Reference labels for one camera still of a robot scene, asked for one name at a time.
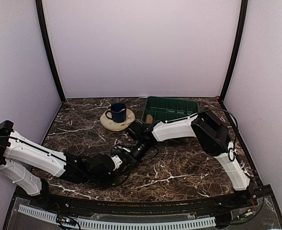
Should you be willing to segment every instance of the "round plate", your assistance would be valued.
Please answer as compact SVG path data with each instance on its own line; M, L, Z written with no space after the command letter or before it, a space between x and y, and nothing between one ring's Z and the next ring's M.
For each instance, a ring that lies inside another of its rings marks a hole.
M116 123L111 119L108 119L106 117L105 112L101 116L101 124L103 127L105 127L108 130L111 131L122 131L126 129L134 120L135 120L135 114L130 110L127 109L127 115L126 120L122 123Z

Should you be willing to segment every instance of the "green basket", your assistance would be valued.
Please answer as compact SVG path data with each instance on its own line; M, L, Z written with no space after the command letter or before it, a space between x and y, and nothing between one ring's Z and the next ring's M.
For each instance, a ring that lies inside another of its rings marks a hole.
M147 114L153 116L154 121L170 121L199 112L199 105L194 101L166 98L148 97L143 111L142 123L145 122Z

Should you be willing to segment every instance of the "marble table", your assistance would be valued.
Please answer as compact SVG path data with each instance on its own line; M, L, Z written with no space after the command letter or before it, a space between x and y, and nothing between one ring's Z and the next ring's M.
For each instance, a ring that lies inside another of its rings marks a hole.
M199 103L200 108L220 108L215 98L185 98ZM137 120L142 117L144 98L68 99L59 111L44 146L74 155L109 154L116 144L133 145L124 132L111 132L100 124L100 116L111 104L123 102ZM215 112L233 131L223 112ZM237 152L252 170L237 142ZM32 173L44 178L53 194L104 201L151 202L177 201L220 196L232 193L231 182L218 161L202 151L196 138L179 138L159 144L159 154L134 169L129 179L116 188L103 189L95 184L73 184L33 168Z

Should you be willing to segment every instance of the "mug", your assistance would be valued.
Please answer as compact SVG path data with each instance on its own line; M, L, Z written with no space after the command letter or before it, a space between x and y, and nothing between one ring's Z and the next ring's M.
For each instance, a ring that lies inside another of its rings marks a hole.
M108 119L122 123L126 120L127 107L124 103L114 103L111 105L111 110L108 110L105 114Z

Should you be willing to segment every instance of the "black pole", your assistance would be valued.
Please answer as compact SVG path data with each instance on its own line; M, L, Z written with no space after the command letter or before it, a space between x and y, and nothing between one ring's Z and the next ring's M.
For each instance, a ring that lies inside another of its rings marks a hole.
M246 11L247 11L247 4L248 4L248 0L242 0L240 16L238 18L238 24L237 24L237 34L236 34L235 42L234 42L234 45L233 45L232 54L231 54L227 74L226 74L226 77L225 77L224 85L223 85L223 88L222 88L222 92L221 92L221 95L219 96L219 98L222 101L226 97L226 94L227 94L227 91L228 91L228 88L229 88L229 84L230 84L230 81L231 81L231 77L232 77L232 74L233 74L233 70L234 70L235 65L236 65L237 54L238 54L238 50L240 48L243 29L244 29L244 22L245 22Z
M42 38L45 46L45 51L47 55L47 59L49 62L50 70L54 78L54 82L56 85L56 89L58 91L59 97L61 99L61 102L65 101L65 95L61 86L60 78L58 75L58 72L56 70L56 64L54 60L53 53L51 51L51 46L48 38L48 33L47 33L47 27L46 27L46 21L44 17L44 10L43 10L43 3L42 0L35 0L36 3L36 10L37 10L37 16L39 18L39 23L40 23L40 28L41 28L41 33L42 33Z

